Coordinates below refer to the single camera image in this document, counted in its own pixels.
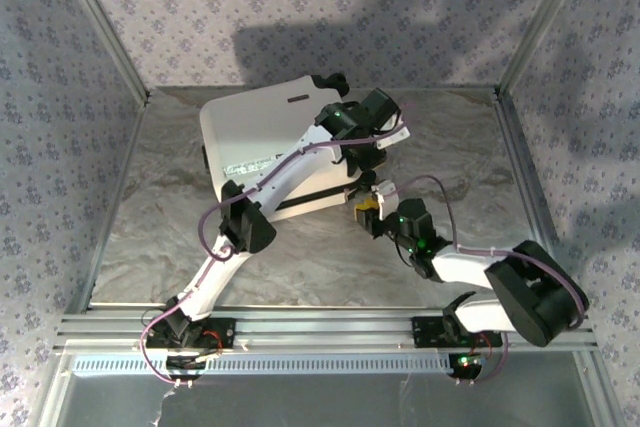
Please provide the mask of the white hard-shell suitcase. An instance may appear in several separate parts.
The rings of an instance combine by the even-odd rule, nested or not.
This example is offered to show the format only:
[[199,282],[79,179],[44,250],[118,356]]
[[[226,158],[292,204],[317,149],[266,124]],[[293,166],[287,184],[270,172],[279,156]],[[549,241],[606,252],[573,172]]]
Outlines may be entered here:
[[[205,103],[200,110],[203,154],[217,198],[228,197],[222,192],[228,181],[253,186],[303,137],[321,109],[343,103],[349,90],[341,73],[307,75]],[[271,219],[344,204],[362,183],[363,173],[359,178],[347,176],[345,159],[329,163],[293,190]]]

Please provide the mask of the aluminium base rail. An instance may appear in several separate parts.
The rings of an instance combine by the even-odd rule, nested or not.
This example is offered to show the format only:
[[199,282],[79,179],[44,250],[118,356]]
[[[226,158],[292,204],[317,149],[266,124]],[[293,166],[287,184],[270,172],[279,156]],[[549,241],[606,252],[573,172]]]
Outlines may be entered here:
[[[157,304],[96,303],[81,314],[66,314],[54,348],[131,352],[137,349],[142,317],[159,314]],[[233,353],[408,353],[414,349],[415,317],[437,310],[407,307],[230,306],[213,319],[236,321]]]

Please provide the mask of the aluminium side rail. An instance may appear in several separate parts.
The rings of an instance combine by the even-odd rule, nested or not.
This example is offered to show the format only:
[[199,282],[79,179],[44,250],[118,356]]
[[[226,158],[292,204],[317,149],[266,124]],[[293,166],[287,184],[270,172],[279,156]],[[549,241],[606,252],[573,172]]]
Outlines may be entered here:
[[508,93],[496,87],[493,106],[517,190],[515,211],[520,219],[516,232],[504,236],[509,239],[509,246],[524,239],[533,240],[561,264],[554,252],[556,230],[515,104]]
[[82,276],[82,282],[78,285],[77,293],[75,294],[72,303],[67,309],[68,314],[85,313],[91,303],[93,289],[100,273],[104,252],[123,196],[129,167],[131,165],[133,153],[136,148],[149,100],[150,95],[147,95],[140,102],[136,110],[136,116],[134,119],[131,136],[124,151],[123,160],[119,166],[118,177],[116,178],[114,190],[110,197],[108,208],[106,209],[105,218],[102,222],[101,230],[97,237],[96,247],[94,249],[89,267]]

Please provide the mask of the grey metal sheet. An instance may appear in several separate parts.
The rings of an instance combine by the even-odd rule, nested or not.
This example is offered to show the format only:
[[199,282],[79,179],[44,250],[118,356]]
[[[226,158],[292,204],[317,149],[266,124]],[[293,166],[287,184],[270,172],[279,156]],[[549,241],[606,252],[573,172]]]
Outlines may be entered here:
[[513,349],[489,376],[456,381],[434,355],[235,356],[172,388],[133,357],[63,364],[35,427],[627,427],[593,352]]

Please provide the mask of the aluminium frame post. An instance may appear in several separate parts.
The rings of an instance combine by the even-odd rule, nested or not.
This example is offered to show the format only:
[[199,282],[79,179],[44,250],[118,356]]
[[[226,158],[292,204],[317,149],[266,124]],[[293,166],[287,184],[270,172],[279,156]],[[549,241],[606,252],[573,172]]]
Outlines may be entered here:
[[496,86],[498,97],[513,92],[565,1],[541,0],[535,8],[522,41],[511,56],[507,68]]
[[100,0],[79,0],[79,2],[132,95],[139,103],[145,105],[149,98],[149,91]]

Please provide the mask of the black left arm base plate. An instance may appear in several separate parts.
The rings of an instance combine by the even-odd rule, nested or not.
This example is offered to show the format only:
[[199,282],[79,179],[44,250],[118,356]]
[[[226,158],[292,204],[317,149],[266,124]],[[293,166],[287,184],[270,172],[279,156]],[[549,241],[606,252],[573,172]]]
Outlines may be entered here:
[[220,350],[232,348],[236,321],[233,318],[207,318],[190,322],[162,320],[151,329],[146,347],[156,349]]

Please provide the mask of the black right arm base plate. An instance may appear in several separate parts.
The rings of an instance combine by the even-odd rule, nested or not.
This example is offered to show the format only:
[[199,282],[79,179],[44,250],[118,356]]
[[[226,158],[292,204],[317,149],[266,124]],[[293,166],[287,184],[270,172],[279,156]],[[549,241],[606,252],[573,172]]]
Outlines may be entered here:
[[503,338],[499,333],[468,333],[458,324],[445,317],[413,317],[412,336],[416,348],[468,348],[501,347]]

